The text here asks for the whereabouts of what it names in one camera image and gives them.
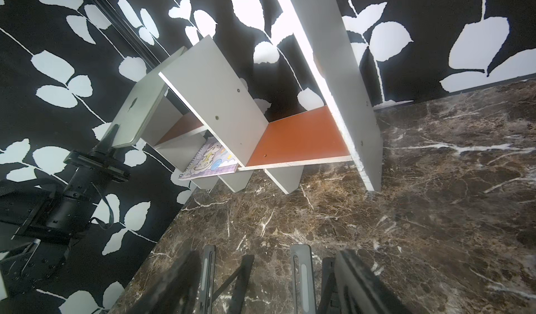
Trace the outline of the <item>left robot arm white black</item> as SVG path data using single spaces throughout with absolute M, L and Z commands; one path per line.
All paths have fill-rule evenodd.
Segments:
M 1 278 L 8 297 L 39 287 L 64 266 L 71 248 L 92 221 L 104 230 L 114 223 L 94 216 L 99 202 L 111 204 L 105 191 L 112 182 L 130 178 L 114 155 L 114 124 L 89 153 L 72 151 L 65 159 L 76 172 L 67 183 L 54 178 L 1 181 Z

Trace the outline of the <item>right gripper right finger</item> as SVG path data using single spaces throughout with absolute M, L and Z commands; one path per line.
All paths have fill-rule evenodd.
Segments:
M 345 249 L 337 253 L 334 275 L 342 313 L 411 314 L 356 252 Z

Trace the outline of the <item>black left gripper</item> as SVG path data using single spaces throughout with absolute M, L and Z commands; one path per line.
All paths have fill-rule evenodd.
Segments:
M 76 168 L 69 184 L 77 182 L 89 184 L 91 179 L 123 183 L 131 178 L 128 167 L 115 158 L 117 149 L 113 147 L 113 142 L 118 130 L 119 125 L 111 125 L 94 150 L 89 153 L 81 151 L 69 153 L 64 163 Z

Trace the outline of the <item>silver laptop computer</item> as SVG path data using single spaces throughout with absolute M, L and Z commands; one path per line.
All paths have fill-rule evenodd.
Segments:
M 114 132 L 111 147 L 121 149 L 138 142 L 168 89 L 159 73 L 187 50 L 186 47 L 178 49 L 135 84 L 111 123 L 110 130 Z

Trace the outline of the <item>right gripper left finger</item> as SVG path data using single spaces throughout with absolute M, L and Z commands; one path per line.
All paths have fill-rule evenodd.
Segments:
M 197 251 L 185 253 L 126 313 L 192 313 L 201 265 Z

